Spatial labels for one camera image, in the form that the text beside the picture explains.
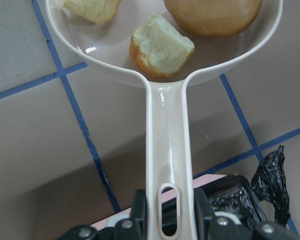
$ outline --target pink object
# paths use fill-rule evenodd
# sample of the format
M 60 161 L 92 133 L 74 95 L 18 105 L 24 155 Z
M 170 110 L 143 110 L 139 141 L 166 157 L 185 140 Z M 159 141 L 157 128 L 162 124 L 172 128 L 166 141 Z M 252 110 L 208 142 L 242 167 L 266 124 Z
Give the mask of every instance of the pink object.
M 225 175 L 219 175 L 219 174 L 205 174 L 203 176 L 200 176 L 196 179 L 193 180 L 192 184 L 193 184 L 193 187 L 196 189 L 196 188 L 199 188 L 205 184 L 208 184 L 208 183 L 211 183 L 215 180 L 218 180 L 220 178 L 223 178 Z M 173 198 L 176 197 L 176 191 L 175 190 L 169 190 L 167 192 L 164 192 L 162 194 L 162 201 L 163 202 L 166 202 L 166 201 L 169 201 Z M 97 229 L 98 231 L 101 230 L 101 229 L 104 229 L 106 226 L 107 226 L 107 223 L 109 221 L 110 218 L 113 218 L 113 217 L 118 217 L 118 219 L 120 218 L 120 215 L 128 215 L 131 211 L 131 208 L 127 208 L 117 214 L 114 214 L 110 217 L 107 217 L 105 219 L 102 219 L 94 224 L 91 225 L 91 227 L 94 227 L 95 229 Z

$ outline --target black plastic bag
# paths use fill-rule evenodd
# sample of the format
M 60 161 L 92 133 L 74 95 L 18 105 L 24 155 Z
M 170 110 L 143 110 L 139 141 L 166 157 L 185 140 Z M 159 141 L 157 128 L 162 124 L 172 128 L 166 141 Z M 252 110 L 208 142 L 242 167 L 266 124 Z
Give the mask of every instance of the black plastic bag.
M 284 146 L 280 145 L 262 160 L 251 180 L 255 195 L 260 201 L 273 204 L 274 220 L 282 226 L 286 226 L 290 218 L 284 161 Z

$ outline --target bread piece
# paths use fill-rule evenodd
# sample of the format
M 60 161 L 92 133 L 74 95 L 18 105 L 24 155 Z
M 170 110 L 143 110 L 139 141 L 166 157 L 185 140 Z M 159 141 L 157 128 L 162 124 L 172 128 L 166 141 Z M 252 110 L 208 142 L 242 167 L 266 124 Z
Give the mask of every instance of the bread piece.
M 194 50 L 189 38 L 182 36 L 163 16 L 153 13 L 133 33 L 129 54 L 143 72 L 159 79 L 176 74 Z
M 178 26 L 200 37 L 230 37 L 256 19 L 262 0 L 164 0 Z
M 116 16 L 120 1 L 65 0 L 63 6 L 86 20 L 96 24 L 104 24 Z

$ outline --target metal bolt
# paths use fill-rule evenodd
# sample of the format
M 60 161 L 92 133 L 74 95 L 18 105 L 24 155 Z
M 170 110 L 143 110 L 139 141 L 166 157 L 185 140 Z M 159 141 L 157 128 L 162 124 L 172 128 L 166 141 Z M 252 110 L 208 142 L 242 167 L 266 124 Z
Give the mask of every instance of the metal bolt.
M 129 228 L 132 227 L 132 225 L 133 225 L 132 221 L 130 221 L 130 220 L 122 220 L 121 226 L 124 229 L 129 229 Z
M 220 216 L 220 217 L 218 217 L 216 222 L 221 226 L 227 226 L 229 223 L 229 220 L 226 217 Z
M 262 226 L 262 230 L 267 234 L 273 234 L 275 231 L 274 227 L 267 223 Z
M 86 237 L 89 237 L 91 234 L 91 229 L 88 228 L 88 227 L 83 227 L 80 229 L 79 231 L 79 238 L 86 238 Z

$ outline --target frying pan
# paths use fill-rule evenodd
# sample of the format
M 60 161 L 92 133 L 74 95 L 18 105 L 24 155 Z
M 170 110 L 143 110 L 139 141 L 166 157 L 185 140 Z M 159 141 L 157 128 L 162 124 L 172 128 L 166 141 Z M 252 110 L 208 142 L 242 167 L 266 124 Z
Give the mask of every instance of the frying pan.
M 260 49 L 275 32 L 283 0 L 264 0 L 254 23 L 226 38 L 189 35 L 178 28 L 163 0 L 123 0 L 116 17 L 93 24 L 62 6 L 63 0 L 45 0 L 49 22 L 61 39 L 93 68 L 98 76 L 146 90 L 146 199 L 147 240 L 196 240 L 192 162 L 186 90 L 226 73 Z M 152 13 L 159 13 L 182 35 L 195 53 L 175 76 L 151 79 L 129 57 L 130 39 Z M 162 230 L 162 192 L 176 194 L 176 232 Z

